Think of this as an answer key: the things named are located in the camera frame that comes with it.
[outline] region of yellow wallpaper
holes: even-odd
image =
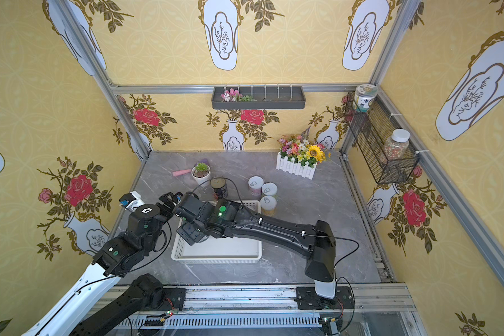
[[[279,149],[277,140],[282,135],[301,133],[308,127],[310,127],[309,138],[315,140],[317,134],[330,125],[329,120],[333,116],[329,111],[323,112],[328,106],[329,110],[336,114],[335,108],[344,106],[342,100],[346,93],[307,92],[305,95],[306,107],[302,110],[268,110],[267,113],[252,110],[255,112],[246,112],[246,116],[245,112],[234,112],[236,120],[244,119],[243,123],[237,126],[244,127],[242,129],[243,138],[246,138],[244,149],[277,151]],[[221,134],[229,128],[226,120],[234,116],[231,115],[231,111],[226,111],[228,113],[226,114],[213,110],[211,95],[149,95],[149,97],[144,95],[144,97],[145,99],[142,95],[132,95],[132,97],[123,95],[122,99],[142,137],[146,142],[150,142],[154,150],[221,151],[225,149]],[[250,118],[250,113],[257,113],[257,118]],[[218,117],[218,121],[216,119],[214,123],[209,123],[209,114],[212,117]],[[336,126],[338,126],[340,141],[335,147],[339,148],[347,127],[343,127],[343,122],[336,123]]]
[[[370,205],[374,204],[372,200],[379,196],[377,191],[383,189],[377,188],[359,150],[351,149],[349,160],[364,198],[370,200]],[[429,186],[429,190],[435,188],[433,184],[429,185],[426,173],[421,170],[420,166],[417,166],[415,172],[416,175],[419,175],[415,185],[421,188],[416,192],[420,195],[422,193],[430,195],[431,192],[427,192],[426,187]],[[391,189],[392,185],[383,187]],[[468,324],[474,328],[478,327],[480,334],[504,335],[504,287],[495,277],[452,211],[448,206],[443,209],[439,206],[440,216],[432,212],[428,226],[424,226],[422,222],[414,220],[415,209],[418,210],[415,205],[418,204],[418,201],[415,202],[414,199],[411,199],[410,192],[402,192],[403,186],[396,185],[395,187],[398,194],[395,192],[386,193],[389,197],[394,196],[392,200],[395,206],[391,206],[388,218],[378,221],[376,229],[394,268],[397,280],[405,282],[409,288],[428,335],[460,335],[460,331],[465,328],[466,323],[461,322],[455,313],[461,315],[461,312],[466,315],[467,319],[472,319],[471,315],[474,313],[478,320],[485,322],[483,327]],[[411,185],[405,187],[409,190],[414,188]],[[395,199],[398,197],[401,197],[403,202]],[[437,191],[434,192],[434,197],[433,201],[442,198]],[[385,204],[391,204],[388,197],[384,200]],[[432,203],[433,207],[437,208],[436,203]],[[396,211],[397,205],[401,206],[401,211]],[[409,216],[407,216],[407,208],[410,209]],[[396,219],[396,213],[401,214],[402,218],[408,218],[408,223],[406,220],[404,223],[412,226],[416,231],[413,234],[411,230],[408,232],[402,230],[405,238],[402,239],[401,246],[396,245],[394,239],[390,237],[394,234],[395,223],[399,222]],[[416,214],[422,215],[425,219],[430,217],[425,210],[417,211]],[[432,229],[436,239],[433,240],[433,248],[429,254],[424,245],[425,239],[418,237],[418,229],[422,227]]]
[[[465,94],[467,106],[483,111],[480,117],[489,111],[487,115],[476,122],[469,119],[470,128],[451,141],[445,141],[436,127],[439,111],[469,63],[484,70],[494,63],[504,64],[500,49],[487,50],[491,53],[471,62],[489,37],[504,31],[504,2],[437,0],[426,3],[423,20],[425,26],[405,35],[383,89],[504,247],[504,98],[489,111],[479,102],[472,104]],[[500,83],[499,90],[504,90],[504,82]],[[481,94],[482,102],[490,99],[485,91]],[[454,132],[456,136],[460,131],[444,131],[444,138]]]
[[[80,232],[75,224],[99,225],[100,218],[100,231],[114,225],[118,198],[130,188],[139,161],[127,146],[115,145],[113,116],[94,80],[52,30],[41,0],[0,0],[0,157],[5,161],[0,169],[0,321],[12,319],[2,335],[32,327],[88,265],[91,258],[72,247],[71,232]],[[76,184],[61,189],[74,162],[68,177]],[[37,169],[62,177],[51,180]],[[105,190],[111,201],[101,196]],[[82,208],[85,203],[90,209]],[[78,221],[62,221],[64,214],[54,207],[65,204],[81,205],[78,211],[68,209]],[[55,217],[46,240],[47,226],[38,225]],[[76,242],[80,248],[81,238]]]
[[[397,13],[395,0],[233,0],[239,4],[242,16],[237,38],[233,39],[235,51],[239,53],[236,66],[229,66],[235,68],[224,71],[211,58],[214,49],[209,52],[204,25],[198,18],[201,12],[197,0],[116,0],[120,10],[109,8],[107,12],[118,13],[119,17],[108,14],[107,21],[101,13],[91,14],[89,5],[96,3],[94,0],[87,2],[94,36],[109,76],[116,84],[368,82],[393,26],[393,20],[388,20],[381,30],[383,22],[389,12],[393,18]],[[262,9],[274,9],[247,13],[250,2],[261,5]],[[202,3],[206,12],[210,6],[220,3],[220,8],[233,8],[236,15],[230,0],[200,0],[204,8]],[[362,11],[377,12],[377,22],[369,17],[364,20],[366,13]],[[354,29],[359,22],[369,24],[366,31],[361,27],[364,33],[358,40],[352,39],[361,43],[356,48],[372,47],[367,62],[356,71],[346,69],[351,68],[349,60],[346,68],[342,64],[350,27],[348,17],[352,15]],[[256,32],[256,25],[262,20],[267,20],[269,25],[262,25]],[[353,55],[362,61],[366,57],[365,52]]]

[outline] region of dark red can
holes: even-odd
[[[226,184],[226,179],[221,176],[215,176],[211,180],[211,187],[213,188],[213,197],[216,200],[228,197],[228,185]]]

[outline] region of white picket fence planter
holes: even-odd
[[[302,166],[298,162],[295,163],[295,158],[291,158],[288,160],[288,157],[282,158],[280,152],[276,156],[276,169],[279,171],[287,171],[290,174],[295,174],[297,176],[302,176],[303,178],[312,179],[314,177],[314,173],[316,172],[316,167],[318,165],[315,164],[313,168],[308,167],[308,162]]]

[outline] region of glass jar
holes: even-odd
[[[379,161],[386,165],[390,160],[397,160],[403,157],[403,152],[409,146],[410,133],[406,130],[398,129],[386,139],[383,152],[379,156]]]

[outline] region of gray marble tabletop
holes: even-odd
[[[172,172],[191,168],[203,158],[209,160],[212,176],[221,175],[236,183],[243,200],[260,199],[248,191],[247,181],[250,177],[258,175],[266,182],[274,182],[278,186],[278,205],[274,217],[301,224],[315,224],[318,219],[324,220],[330,224],[335,236],[357,240],[360,249],[340,262],[336,275],[344,276],[350,282],[380,282],[370,241],[336,152],[333,152],[330,160],[318,165],[312,180],[276,170],[276,153],[273,152],[152,152],[134,190],[147,203],[157,202],[159,196],[166,192],[190,191],[197,186],[190,173],[175,178]],[[231,183],[228,183],[228,191],[229,199],[238,199]],[[202,200],[213,199],[213,189],[209,183],[198,188],[196,194]],[[117,232],[125,230],[127,220],[128,213],[125,213]],[[169,224],[174,235],[167,251],[148,266],[126,275],[120,284],[130,284],[145,273],[155,275],[166,284],[313,283],[304,275],[305,259],[268,242],[263,242],[262,258],[255,264],[185,265],[174,261],[171,249],[178,218],[174,217]],[[354,243],[343,240],[338,240],[336,244],[336,259],[355,247]],[[139,265],[156,256],[157,253],[151,253]]]

